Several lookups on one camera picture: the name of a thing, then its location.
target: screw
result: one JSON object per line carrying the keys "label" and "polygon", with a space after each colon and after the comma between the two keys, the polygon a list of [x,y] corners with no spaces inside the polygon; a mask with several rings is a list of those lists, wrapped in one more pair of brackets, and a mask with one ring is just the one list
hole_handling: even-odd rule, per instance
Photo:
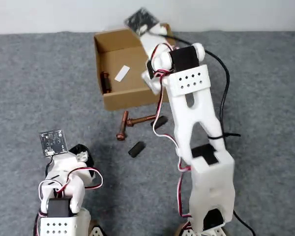
{"label": "screw", "polygon": [[137,123],[142,123],[142,122],[145,122],[145,121],[148,121],[148,120],[152,120],[152,119],[155,119],[156,118],[156,115],[151,115],[151,116],[147,116],[147,117],[141,117],[141,118],[137,118],[137,119],[128,119],[127,120],[127,126],[133,126]]}
{"label": "screw", "polygon": [[119,133],[116,134],[116,137],[119,141],[122,141],[126,138],[125,131],[126,131],[126,123],[127,123],[128,115],[129,115],[129,112],[124,111],[123,116],[122,116],[121,125],[120,125],[120,131],[119,131]]}

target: gray carpet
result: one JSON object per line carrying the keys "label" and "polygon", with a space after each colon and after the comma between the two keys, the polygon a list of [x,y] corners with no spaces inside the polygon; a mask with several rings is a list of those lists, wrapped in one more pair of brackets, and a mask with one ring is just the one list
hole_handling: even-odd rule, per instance
{"label": "gray carpet", "polygon": [[[295,235],[295,32],[177,33],[202,42],[228,66],[231,86],[225,106],[226,131],[236,160],[238,214],[257,235]],[[221,66],[206,57],[216,111],[225,84]],[[129,109],[150,115],[155,105]],[[173,132],[170,121],[160,128]],[[172,236],[177,157],[172,143],[156,138],[149,123],[115,138],[122,111],[108,112],[98,89],[92,33],[0,35],[0,236],[31,235],[39,208],[37,185],[46,160],[38,133],[64,129],[69,147],[90,147],[104,186],[84,201],[109,236]],[[128,150],[147,143],[136,158]],[[206,143],[201,128],[192,146]],[[191,181],[183,183],[188,210]],[[235,219],[234,236],[250,235]]]}

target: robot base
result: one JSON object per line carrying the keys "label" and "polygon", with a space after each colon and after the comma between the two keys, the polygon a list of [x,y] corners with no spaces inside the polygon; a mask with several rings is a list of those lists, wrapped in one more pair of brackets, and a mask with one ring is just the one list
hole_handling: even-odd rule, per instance
{"label": "robot base", "polygon": [[[182,230],[181,225],[176,231],[175,236],[196,236],[193,230]],[[208,230],[200,234],[201,236],[230,236],[227,231],[223,228],[217,228],[214,230]]]}

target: black rubber piece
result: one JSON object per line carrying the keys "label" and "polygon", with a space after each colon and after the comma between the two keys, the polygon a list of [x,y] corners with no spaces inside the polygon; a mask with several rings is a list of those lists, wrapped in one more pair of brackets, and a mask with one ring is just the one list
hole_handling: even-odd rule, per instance
{"label": "black rubber piece", "polygon": [[155,124],[155,129],[158,129],[159,127],[161,127],[162,125],[166,124],[168,121],[168,118],[166,116],[161,116],[158,118],[156,124]]}
{"label": "black rubber piece", "polygon": [[172,57],[174,72],[180,72],[200,65],[194,46],[179,48],[169,52],[169,54]]}
{"label": "black rubber piece", "polygon": [[51,198],[48,201],[48,217],[71,217],[71,198]]}
{"label": "black rubber piece", "polygon": [[221,212],[216,208],[209,210],[203,220],[203,230],[209,230],[224,223]]}
{"label": "black rubber piece", "polygon": [[[74,155],[79,154],[82,151],[87,151],[88,152],[88,160],[85,163],[87,165],[87,167],[93,167],[94,166],[94,160],[92,158],[92,155],[90,153],[90,150],[88,149],[87,146],[83,145],[83,144],[77,144],[75,145],[73,148],[71,148],[69,150],[69,152],[73,153]],[[89,171],[90,175],[93,177],[95,172],[94,171]]]}
{"label": "black rubber piece", "polygon": [[218,163],[218,160],[216,159],[214,155],[215,151],[216,150],[211,144],[205,144],[205,145],[191,149],[193,158],[202,156],[208,165],[213,165],[215,163]]}
{"label": "black rubber piece", "polygon": [[132,157],[132,158],[135,158],[137,155],[139,155],[139,153],[143,150],[143,149],[145,149],[145,147],[146,147],[146,144],[144,143],[144,142],[142,142],[142,141],[139,141],[139,142],[137,142],[137,144],[135,144],[134,146],[133,146],[133,148],[132,149],[130,149],[129,150],[129,155]]}

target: red and white wire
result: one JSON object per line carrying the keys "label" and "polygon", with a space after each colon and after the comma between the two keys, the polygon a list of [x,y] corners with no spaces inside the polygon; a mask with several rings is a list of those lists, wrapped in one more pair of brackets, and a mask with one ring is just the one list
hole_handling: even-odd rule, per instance
{"label": "red and white wire", "polygon": [[181,183],[182,183],[182,177],[183,177],[184,172],[181,173],[181,176],[178,180],[177,184],[177,205],[178,205],[178,212],[179,215],[183,218],[188,218],[191,217],[190,214],[183,214],[182,213],[182,203],[181,203]]}
{"label": "red and white wire", "polygon": [[[158,45],[155,47],[153,53],[152,53],[152,56],[151,56],[151,60],[156,52],[156,49],[157,49]],[[162,80],[165,76],[169,75],[171,73],[171,71],[169,70],[162,70],[162,69],[159,69],[157,71],[155,71],[154,73],[154,76],[156,77],[159,77],[159,82],[160,82],[160,85],[161,85],[161,90],[160,90],[160,97],[159,97],[159,101],[157,103],[157,108],[156,108],[156,114],[155,114],[155,121],[153,123],[153,132],[154,134],[157,136],[157,137],[166,137],[168,139],[170,139],[176,146],[177,149],[179,149],[179,146],[178,146],[178,143],[177,141],[169,134],[158,134],[156,131],[155,131],[155,125],[159,119],[159,116],[160,116],[160,112],[161,112],[161,107],[162,107],[162,103],[163,103],[163,96],[164,96],[164,89],[163,89],[163,86],[162,86]],[[186,167],[182,167],[181,166],[181,157],[179,156],[179,160],[178,160],[178,164],[177,164],[177,168],[178,170],[181,172],[181,176],[179,178],[179,181],[178,181],[178,184],[177,184],[177,207],[178,207],[178,212],[180,214],[181,217],[183,218],[186,218],[186,217],[191,217],[190,214],[183,214],[182,213],[182,203],[181,203],[181,183],[182,183],[182,176],[183,176],[183,173],[184,172],[187,172],[187,171],[190,171],[190,166],[186,166]]]}
{"label": "red and white wire", "polygon": [[70,180],[71,180],[71,175],[74,172],[81,171],[81,170],[94,171],[101,178],[101,183],[100,184],[97,184],[97,185],[94,185],[94,186],[85,186],[85,189],[97,189],[97,188],[100,188],[103,185],[103,176],[101,175],[101,173],[99,172],[98,169],[93,168],[93,167],[80,167],[80,168],[76,168],[76,169],[74,169],[74,170],[72,170],[72,171],[69,172],[66,183],[63,185],[63,187],[60,190],[57,191],[57,193],[63,192],[65,190],[65,188],[67,187],[67,185],[69,184]]}
{"label": "red and white wire", "polygon": [[39,196],[39,199],[40,199],[41,201],[43,200],[43,197],[41,196],[41,186],[42,186],[42,184],[45,183],[45,182],[52,182],[52,183],[59,184],[59,185],[60,185],[60,188],[56,188],[56,190],[57,190],[57,189],[59,190],[59,189],[63,188],[62,184],[61,184],[59,181],[55,180],[55,179],[45,179],[45,180],[41,181],[41,182],[39,183],[39,185],[38,185],[38,196]]}

